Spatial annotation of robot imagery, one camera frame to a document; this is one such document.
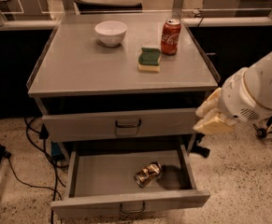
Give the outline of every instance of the cabinet top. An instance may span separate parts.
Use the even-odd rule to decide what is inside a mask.
[[[141,48],[160,48],[163,25],[171,17],[171,12],[65,16],[31,75],[29,95],[53,97],[216,88],[217,82],[184,26],[177,54],[161,55],[160,73],[138,70]],[[97,42],[94,27],[102,21],[126,23],[126,37],[118,47],[103,47]]]

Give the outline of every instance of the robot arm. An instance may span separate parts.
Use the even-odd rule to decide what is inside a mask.
[[[241,68],[196,110],[194,129],[203,134],[226,133],[242,121],[272,116],[272,52],[249,68]]]

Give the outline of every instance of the caster wheel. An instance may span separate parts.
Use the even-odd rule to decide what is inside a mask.
[[[258,129],[257,131],[257,137],[258,138],[266,138],[267,133],[265,129]]]

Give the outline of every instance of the terrazzo floor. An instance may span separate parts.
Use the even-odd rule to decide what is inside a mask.
[[[34,123],[39,130],[41,120]],[[0,143],[12,156],[18,178],[37,186],[54,185],[54,172],[45,156],[30,145],[23,119],[0,119]],[[42,147],[42,140],[29,132]],[[208,158],[190,155],[198,189],[210,191],[201,208],[144,213],[121,217],[88,217],[54,223],[272,223],[272,134],[259,140],[249,124],[237,124],[231,133],[205,136],[201,146],[210,148]],[[66,170],[59,171],[66,183]],[[18,182],[6,159],[0,165],[0,223],[50,223],[52,191],[29,188]]]

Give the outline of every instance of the white bowl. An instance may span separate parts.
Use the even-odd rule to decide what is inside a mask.
[[[117,47],[125,38],[127,26],[120,21],[104,21],[95,26],[98,39],[108,47]]]

